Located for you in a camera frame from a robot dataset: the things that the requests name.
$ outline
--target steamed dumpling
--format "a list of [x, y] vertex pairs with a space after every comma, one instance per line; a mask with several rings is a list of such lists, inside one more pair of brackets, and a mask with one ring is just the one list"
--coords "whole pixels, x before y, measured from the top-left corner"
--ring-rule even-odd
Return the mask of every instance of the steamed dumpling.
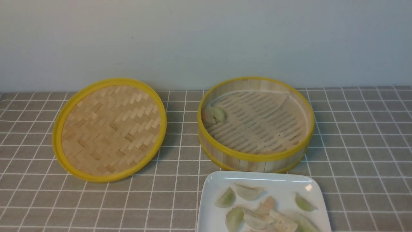
[[236, 195], [231, 187], [227, 188], [227, 190], [219, 197], [219, 199], [215, 202], [215, 206], [219, 208], [227, 208], [233, 205], [236, 200]]
[[226, 228], [229, 232], [237, 232], [243, 222], [243, 208], [234, 207], [226, 214]]
[[240, 185], [235, 183], [236, 193], [243, 199], [247, 201], [256, 200], [261, 193], [264, 191], [263, 188], [260, 187], [249, 187], [245, 185]]

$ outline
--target white plate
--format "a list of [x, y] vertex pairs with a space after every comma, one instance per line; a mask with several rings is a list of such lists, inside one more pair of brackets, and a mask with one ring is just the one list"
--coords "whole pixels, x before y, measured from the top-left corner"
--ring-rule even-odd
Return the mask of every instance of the white plate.
[[[263, 187], [266, 193], [255, 201], [245, 201], [239, 195], [236, 195], [233, 206], [240, 205], [255, 209], [259, 202], [262, 202], [267, 196], [273, 196], [276, 199], [276, 210], [278, 212], [285, 215], [299, 212], [307, 216], [321, 232], [331, 231], [321, 189], [313, 179], [301, 175], [220, 171], [210, 174], [203, 185], [197, 232], [227, 231], [225, 218], [227, 212], [233, 206], [218, 208], [214, 203], [229, 186], [235, 191], [234, 182], [251, 187]], [[295, 192], [299, 192], [318, 210], [312, 212], [300, 210], [295, 203]], [[239, 232], [246, 231], [249, 231], [247, 225], [243, 225], [239, 230]]]

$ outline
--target bamboo steamer lid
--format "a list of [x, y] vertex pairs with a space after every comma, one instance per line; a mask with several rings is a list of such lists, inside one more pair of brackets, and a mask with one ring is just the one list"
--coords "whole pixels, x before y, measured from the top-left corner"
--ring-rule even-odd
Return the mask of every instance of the bamboo steamer lid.
[[132, 79], [97, 82], [63, 107], [53, 130], [53, 149], [71, 174], [92, 182], [131, 176], [159, 150], [166, 111], [157, 93]]

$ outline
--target white dumpling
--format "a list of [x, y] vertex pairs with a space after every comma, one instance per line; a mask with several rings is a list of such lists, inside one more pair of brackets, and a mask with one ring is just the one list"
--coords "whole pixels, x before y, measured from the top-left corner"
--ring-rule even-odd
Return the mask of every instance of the white dumpling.
[[227, 208], [233, 205], [236, 200], [236, 195], [231, 187], [227, 188], [227, 190], [219, 197], [219, 199], [215, 202], [215, 206], [219, 208]]
[[226, 214], [226, 228], [229, 232], [237, 232], [243, 222], [243, 208], [234, 207]]
[[249, 187], [245, 185], [240, 185], [235, 183], [236, 193], [243, 199], [247, 201], [256, 200], [264, 191], [263, 188], [260, 187]]
[[297, 223], [287, 216], [278, 213], [274, 210], [269, 212], [269, 215], [273, 218], [273, 222], [270, 225], [277, 232], [295, 232], [297, 229]]
[[264, 230], [273, 221], [269, 216], [260, 215], [246, 208], [243, 209], [243, 220], [255, 230]]
[[269, 212], [275, 209], [276, 201], [272, 196], [268, 196], [263, 202], [259, 203], [259, 206], [255, 209], [255, 213], [262, 215], [269, 215]]

